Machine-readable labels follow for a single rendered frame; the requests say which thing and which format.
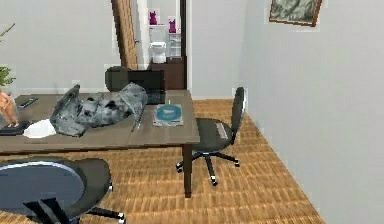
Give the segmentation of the white bathroom shelf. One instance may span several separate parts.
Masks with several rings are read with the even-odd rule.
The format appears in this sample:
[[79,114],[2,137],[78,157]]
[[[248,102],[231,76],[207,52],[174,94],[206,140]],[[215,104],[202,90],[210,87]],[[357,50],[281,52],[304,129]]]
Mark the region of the white bathroom shelf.
[[180,33],[169,33],[169,56],[180,57],[181,56],[181,34]]

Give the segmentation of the white toilet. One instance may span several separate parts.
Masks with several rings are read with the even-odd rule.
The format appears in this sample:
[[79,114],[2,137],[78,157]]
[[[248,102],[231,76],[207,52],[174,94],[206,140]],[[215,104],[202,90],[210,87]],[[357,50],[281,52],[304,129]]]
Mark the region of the white toilet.
[[150,49],[152,52],[152,62],[162,64],[166,62],[166,43],[151,42]]

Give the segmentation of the blue book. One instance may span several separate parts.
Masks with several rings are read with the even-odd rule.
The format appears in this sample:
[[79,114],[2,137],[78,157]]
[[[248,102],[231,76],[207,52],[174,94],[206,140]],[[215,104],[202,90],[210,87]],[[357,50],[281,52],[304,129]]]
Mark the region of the blue book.
[[153,125],[167,127],[182,126],[182,106],[180,104],[157,105],[154,111]]

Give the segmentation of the black office chair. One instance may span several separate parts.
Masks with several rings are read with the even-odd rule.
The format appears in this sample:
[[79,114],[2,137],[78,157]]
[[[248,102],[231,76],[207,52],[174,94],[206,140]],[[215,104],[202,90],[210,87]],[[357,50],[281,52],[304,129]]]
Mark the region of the black office chair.
[[0,162],[0,211],[37,224],[79,224],[84,214],[125,224],[122,213],[98,206],[112,190],[103,159],[35,156]]
[[128,83],[129,69],[124,66],[112,66],[105,71],[105,85],[110,92],[122,90]]
[[240,161],[237,158],[222,153],[222,150],[235,143],[245,114],[245,105],[245,89],[238,87],[232,104],[231,124],[214,118],[197,119],[200,142],[192,146],[192,160],[198,158],[205,160],[213,186],[216,186],[218,182],[212,165],[212,157],[231,161],[236,167],[240,166]]

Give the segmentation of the brown wooden table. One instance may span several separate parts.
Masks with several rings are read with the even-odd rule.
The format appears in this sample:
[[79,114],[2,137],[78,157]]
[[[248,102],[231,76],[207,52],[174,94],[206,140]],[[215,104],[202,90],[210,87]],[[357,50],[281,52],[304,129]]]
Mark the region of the brown wooden table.
[[182,106],[183,124],[177,127],[153,125],[154,105],[147,106],[139,124],[132,117],[102,128],[90,129],[81,137],[64,135],[30,139],[24,136],[0,137],[0,155],[22,155],[53,152],[126,150],[151,147],[180,147],[183,155],[184,191],[192,193],[192,149],[200,142],[192,97],[187,90],[168,90],[166,100]]

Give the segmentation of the grey crumpled sculpture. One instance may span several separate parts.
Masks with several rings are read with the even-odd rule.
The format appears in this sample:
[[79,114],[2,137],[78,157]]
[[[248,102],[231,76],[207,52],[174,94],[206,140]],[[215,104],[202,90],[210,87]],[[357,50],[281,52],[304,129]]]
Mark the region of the grey crumpled sculpture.
[[89,128],[114,125],[129,116],[138,123],[148,103],[146,90],[134,83],[127,84],[110,98],[79,98],[76,84],[57,101],[50,123],[59,134],[81,137]]

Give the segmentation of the white plate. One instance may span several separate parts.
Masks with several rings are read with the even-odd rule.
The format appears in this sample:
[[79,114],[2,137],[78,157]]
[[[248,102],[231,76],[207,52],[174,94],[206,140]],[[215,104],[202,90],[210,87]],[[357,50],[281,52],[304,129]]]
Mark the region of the white plate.
[[44,119],[31,124],[24,130],[23,135],[27,138],[45,138],[56,134],[56,130],[49,119]]

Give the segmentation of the orange figurine on black base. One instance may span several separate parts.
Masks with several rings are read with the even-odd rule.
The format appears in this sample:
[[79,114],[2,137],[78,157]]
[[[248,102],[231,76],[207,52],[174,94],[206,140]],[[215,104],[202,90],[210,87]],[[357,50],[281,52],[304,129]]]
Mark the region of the orange figurine on black base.
[[31,124],[28,120],[19,120],[13,98],[0,88],[0,114],[5,124],[0,125],[0,136],[23,135]]

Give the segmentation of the green house plant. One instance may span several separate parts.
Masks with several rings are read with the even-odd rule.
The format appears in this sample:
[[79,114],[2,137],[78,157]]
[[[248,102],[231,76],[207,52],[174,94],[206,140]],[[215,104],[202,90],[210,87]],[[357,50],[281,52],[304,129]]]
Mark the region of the green house plant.
[[[8,28],[0,33],[0,43],[3,41],[3,37],[12,30],[15,23],[11,24]],[[14,77],[10,76],[11,69],[7,66],[0,66],[0,86],[6,86],[12,84],[15,80]]]

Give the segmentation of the framed wall picture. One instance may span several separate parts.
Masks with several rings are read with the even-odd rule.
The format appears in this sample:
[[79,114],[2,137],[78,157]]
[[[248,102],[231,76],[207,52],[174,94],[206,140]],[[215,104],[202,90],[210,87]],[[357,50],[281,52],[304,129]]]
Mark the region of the framed wall picture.
[[315,27],[322,0],[272,0],[269,21]]

